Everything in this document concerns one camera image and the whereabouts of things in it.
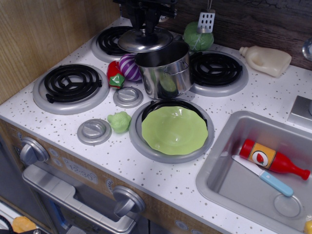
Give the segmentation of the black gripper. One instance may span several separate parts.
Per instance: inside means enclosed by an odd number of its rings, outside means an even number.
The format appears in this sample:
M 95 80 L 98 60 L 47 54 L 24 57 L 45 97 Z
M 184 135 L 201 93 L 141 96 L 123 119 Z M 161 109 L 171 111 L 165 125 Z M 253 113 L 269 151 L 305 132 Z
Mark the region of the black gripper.
M 145 23 L 148 34 L 154 32 L 160 16 L 174 18 L 176 15 L 176 0 L 114 0 L 113 2 L 125 8 L 136 30 L 141 29 Z

